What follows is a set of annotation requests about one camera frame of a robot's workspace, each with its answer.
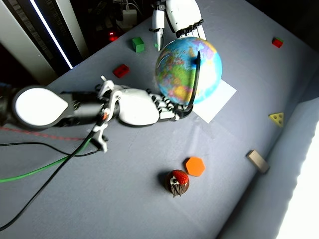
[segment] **gray table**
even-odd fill
[[[267,115],[284,111],[289,117],[319,58],[243,0],[198,0],[198,4],[207,39],[222,57],[223,80],[237,89],[222,111],[210,124],[194,113],[178,122],[145,128],[112,121],[106,131],[108,153],[71,160],[0,238],[211,239],[218,234],[256,173],[245,154],[256,149],[266,156],[280,132]],[[118,84],[156,91],[158,53],[148,32],[150,26],[148,19],[49,87],[93,90],[103,74]],[[146,50],[138,54],[131,49],[131,38],[136,36],[146,44]],[[282,48],[271,44],[273,36],[285,40]],[[167,27],[165,42],[173,39]],[[117,79],[112,70],[120,64],[131,71]],[[45,133],[84,137],[90,128],[51,128]],[[13,141],[44,141],[70,152],[79,144],[0,133],[0,143]],[[42,146],[0,148],[0,153],[0,178],[61,157]],[[183,169],[182,162],[190,156],[203,158],[206,171],[199,178],[190,178],[183,197],[173,198],[159,178],[170,170]],[[16,215],[53,170],[0,185],[1,225]]]

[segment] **continent on globe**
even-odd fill
[[[195,81],[196,56],[200,52],[200,72],[194,103],[208,98],[222,76],[221,58],[215,47],[197,37],[179,38],[168,44],[156,62],[156,82],[173,103],[188,105]]]

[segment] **orange hexagon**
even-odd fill
[[[201,158],[192,157],[185,164],[189,175],[199,177],[205,171],[205,164]]]

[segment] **yellow triangle with holes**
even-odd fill
[[[279,127],[284,127],[284,113],[283,112],[269,115],[269,118],[273,122],[275,122],[275,124],[278,125]]]

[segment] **sheet of paper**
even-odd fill
[[[207,123],[210,123],[236,91],[235,88],[221,80],[215,92],[201,103],[194,105],[193,111]]]

